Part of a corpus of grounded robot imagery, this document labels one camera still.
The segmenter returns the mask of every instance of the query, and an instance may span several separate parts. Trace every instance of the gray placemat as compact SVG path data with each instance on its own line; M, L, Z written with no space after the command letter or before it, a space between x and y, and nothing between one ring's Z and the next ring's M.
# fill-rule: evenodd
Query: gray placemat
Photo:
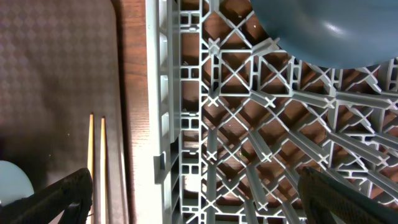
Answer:
M86 167L90 113L96 161L106 117L109 218L123 223L127 202L112 4L1 0L0 159L19 166L35 190ZM99 171L98 162L95 174ZM99 222L97 208L95 217Z

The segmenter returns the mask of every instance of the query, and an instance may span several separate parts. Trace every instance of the wooden table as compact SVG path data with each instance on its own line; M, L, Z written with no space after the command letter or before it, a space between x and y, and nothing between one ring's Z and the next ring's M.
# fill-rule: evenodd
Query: wooden table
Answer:
M146 178L152 158L149 147L145 0L113 0L118 22L119 69L126 161L127 197L131 223L151 220L145 193L154 180Z

